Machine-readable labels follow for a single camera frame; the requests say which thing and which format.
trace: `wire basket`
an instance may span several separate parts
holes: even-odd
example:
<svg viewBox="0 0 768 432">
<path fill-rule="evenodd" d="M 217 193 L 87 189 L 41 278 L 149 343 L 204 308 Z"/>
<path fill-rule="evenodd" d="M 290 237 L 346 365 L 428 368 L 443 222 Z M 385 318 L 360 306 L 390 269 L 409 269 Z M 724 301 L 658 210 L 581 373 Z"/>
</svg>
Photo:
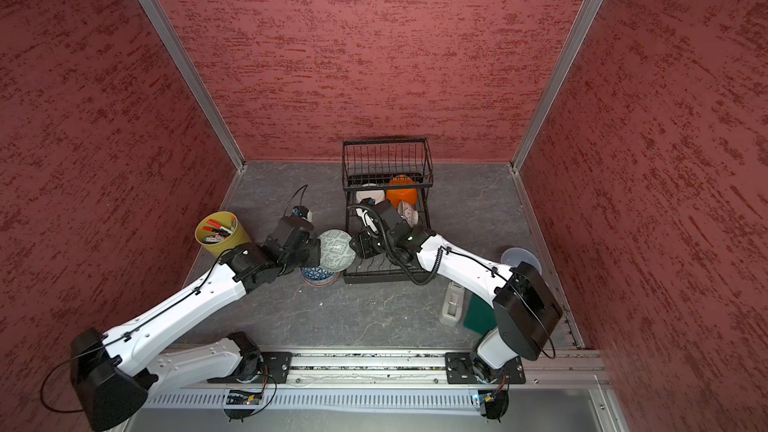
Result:
<svg viewBox="0 0 768 432">
<path fill-rule="evenodd" d="M 346 141 L 342 150 L 342 163 L 342 186 L 348 204 L 355 203 L 355 192 L 415 188 L 418 201 L 414 209 L 418 213 L 418 223 L 430 227 L 427 195 L 432 187 L 434 174 L 427 139 Z M 398 176 L 407 176 L 414 183 L 390 186 L 389 182 Z M 361 230 L 360 218 L 353 210 L 348 210 L 346 231 L 355 235 Z M 429 275 L 429 271 L 421 268 L 412 268 L 412 272 L 418 279 Z M 409 280 L 408 275 L 392 264 L 384 254 L 371 258 L 355 258 L 342 276 L 347 284 Z"/>
</svg>

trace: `dish rack tray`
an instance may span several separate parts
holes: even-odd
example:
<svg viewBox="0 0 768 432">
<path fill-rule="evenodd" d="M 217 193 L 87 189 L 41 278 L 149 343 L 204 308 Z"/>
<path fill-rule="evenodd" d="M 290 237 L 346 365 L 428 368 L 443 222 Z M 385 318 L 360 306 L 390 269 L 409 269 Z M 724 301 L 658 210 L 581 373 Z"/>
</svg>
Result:
<svg viewBox="0 0 768 432">
<path fill-rule="evenodd" d="M 346 194 L 346 203 L 354 204 L 355 192 L 364 190 L 415 188 L 418 201 L 414 209 L 418 213 L 418 223 L 431 227 L 427 196 L 434 181 L 434 172 L 427 139 L 345 141 L 342 149 L 342 166 L 342 187 Z M 389 181 L 400 175 L 409 177 L 414 183 L 390 186 Z M 361 230 L 360 218 L 353 210 L 348 210 L 346 231 L 350 235 L 355 235 Z M 424 278 L 429 274 L 428 271 L 416 268 L 413 269 L 413 273 L 417 278 Z M 347 284 L 409 280 L 408 275 L 397 265 L 391 264 L 384 254 L 372 258 L 356 258 L 342 273 L 342 277 Z"/>
</svg>

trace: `green cloth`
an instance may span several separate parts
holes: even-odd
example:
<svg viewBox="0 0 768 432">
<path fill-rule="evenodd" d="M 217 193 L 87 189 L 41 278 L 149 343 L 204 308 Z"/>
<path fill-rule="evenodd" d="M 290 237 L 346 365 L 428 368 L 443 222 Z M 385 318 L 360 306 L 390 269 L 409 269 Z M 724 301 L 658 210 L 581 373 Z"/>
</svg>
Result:
<svg viewBox="0 0 768 432">
<path fill-rule="evenodd" d="M 469 307 L 464 316 L 464 327 L 471 331 L 485 334 L 496 327 L 496 317 L 493 314 L 493 307 L 475 294 L 469 299 Z"/>
</svg>

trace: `red textured wall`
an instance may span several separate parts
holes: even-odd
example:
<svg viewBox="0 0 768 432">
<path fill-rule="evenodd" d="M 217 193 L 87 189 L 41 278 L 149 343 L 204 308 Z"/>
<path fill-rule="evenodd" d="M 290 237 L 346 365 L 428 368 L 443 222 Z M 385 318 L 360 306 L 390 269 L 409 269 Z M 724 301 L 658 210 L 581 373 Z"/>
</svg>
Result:
<svg viewBox="0 0 768 432">
<path fill-rule="evenodd" d="M 0 37 L 0 430 L 71 430 L 43 376 L 182 285 L 234 168 L 136 0 L 0 0 Z"/>
<path fill-rule="evenodd" d="M 160 0 L 248 159 L 508 161 L 582 0 Z"/>
<path fill-rule="evenodd" d="M 768 0 L 605 0 L 523 178 L 633 432 L 768 430 Z"/>
</svg>

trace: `orange bowl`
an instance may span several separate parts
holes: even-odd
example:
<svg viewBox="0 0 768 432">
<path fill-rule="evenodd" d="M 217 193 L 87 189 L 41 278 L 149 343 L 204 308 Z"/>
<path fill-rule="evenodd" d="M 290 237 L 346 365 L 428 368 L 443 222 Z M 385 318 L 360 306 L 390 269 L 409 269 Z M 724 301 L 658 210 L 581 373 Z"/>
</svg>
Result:
<svg viewBox="0 0 768 432">
<path fill-rule="evenodd" d="M 390 186 L 406 186 L 414 183 L 415 182 L 408 176 L 398 176 L 389 181 Z M 418 191 L 415 188 L 396 188 L 394 190 L 386 191 L 386 197 L 395 208 L 400 205 L 401 200 L 416 207 L 416 203 L 418 202 Z"/>
</svg>

